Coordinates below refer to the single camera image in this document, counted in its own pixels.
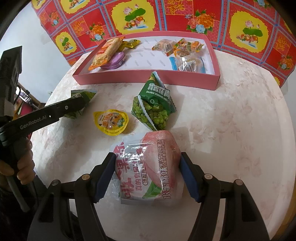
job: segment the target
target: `green snack bag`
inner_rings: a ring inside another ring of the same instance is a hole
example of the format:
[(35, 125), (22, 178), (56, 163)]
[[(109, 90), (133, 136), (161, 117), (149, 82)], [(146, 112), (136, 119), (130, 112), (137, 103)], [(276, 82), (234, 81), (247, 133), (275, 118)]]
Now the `green snack bag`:
[(160, 80), (156, 71), (152, 72), (139, 95), (133, 99), (132, 115), (152, 131), (164, 130), (168, 117), (176, 112), (170, 91)]
[[(97, 93), (96, 90), (71, 90), (70, 98), (76, 98), (76, 97), (82, 96), (88, 103), (95, 96), (96, 93)], [(82, 112), (84, 109), (85, 107), (82, 108), (81, 110), (70, 112), (68, 114), (65, 114), (64, 117), (76, 119), (77, 117), (82, 115)]]

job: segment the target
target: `black device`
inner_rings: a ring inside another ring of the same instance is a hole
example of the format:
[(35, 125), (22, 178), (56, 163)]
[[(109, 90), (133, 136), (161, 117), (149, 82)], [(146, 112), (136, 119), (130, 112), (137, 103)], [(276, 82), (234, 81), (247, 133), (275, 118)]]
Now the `black device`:
[[(27, 241), (112, 241), (106, 236), (94, 203), (104, 197), (115, 169), (116, 155), (109, 153), (101, 165), (76, 181), (53, 180), (33, 218)], [(181, 153), (180, 171), (190, 196), (201, 206), (188, 241), (212, 241), (220, 199), (226, 199), (220, 241), (268, 241), (262, 216), (242, 180), (219, 181)], [(69, 199), (74, 199), (80, 230), (73, 227)]]
[(28, 212), (35, 205), (34, 187), (32, 183), (21, 185), (16, 176), (17, 162), (27, 151), (26, 136), (59, 121), (67, 113), (81, 110), (88, 101), (82, 96), (70, 98), (12, 120), (14, 95), (22, 72), (21, 56), (20, 46), (4, 51), (0, 59), (0, 159), (15, 170), (15, 174), (7, 177), (7, 181), (21, 209)]

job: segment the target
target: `orange snack wrapper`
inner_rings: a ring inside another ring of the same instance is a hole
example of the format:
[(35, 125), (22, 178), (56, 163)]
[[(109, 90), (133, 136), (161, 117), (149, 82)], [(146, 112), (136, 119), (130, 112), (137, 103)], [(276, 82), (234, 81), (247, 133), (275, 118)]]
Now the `orange snack wrapper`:
[(123, 38), (113, 38), (109, 39), (103, 47), (96, 53), (89, 70), (96, 69), (104, 64), (106, 64), (112, 56), (115, 54), (117, 49), (122, 43)]

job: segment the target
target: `purple tin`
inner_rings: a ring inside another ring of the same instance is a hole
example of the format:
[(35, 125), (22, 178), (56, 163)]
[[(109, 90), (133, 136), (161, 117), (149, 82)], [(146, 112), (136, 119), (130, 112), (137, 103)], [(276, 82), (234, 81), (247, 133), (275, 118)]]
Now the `purple tin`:
[(118, 52), (108, 61), (107, 64), (101, 66), (102, 69), (117, 69), (120, 67), (126, 59), (124, 52)]

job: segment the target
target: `screw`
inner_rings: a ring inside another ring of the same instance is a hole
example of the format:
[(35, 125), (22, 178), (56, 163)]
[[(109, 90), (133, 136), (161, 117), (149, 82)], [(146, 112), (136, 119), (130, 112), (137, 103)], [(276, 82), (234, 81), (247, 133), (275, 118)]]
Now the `screw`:
[(91, 176), (89, 174), (84, 174), (82, 180), (88, 180)]
[(56, 180), (53, 180), (53, 181), (52, 181), (52, 185), (53, 185), (53, 186), (58, 185), (58, 184), (59, 184), (59, 180), (56, 179)]
[(241, 185), (244, 184), (243, 181), (240, 180), (240, 179), (236, 179), (236, 180), (235, 180), (235, 183), (236, 183), (237, 185), (239, 185), (239, 186), (241, 186)]
[(209, 174), (209, 173), (206, 173), (206, 174), (205, 174), (205, 179), (210, 180), (210, 179), (212, 179), (212, 178), (213, 178), (213, 176), (212, 176), (211, 174)]

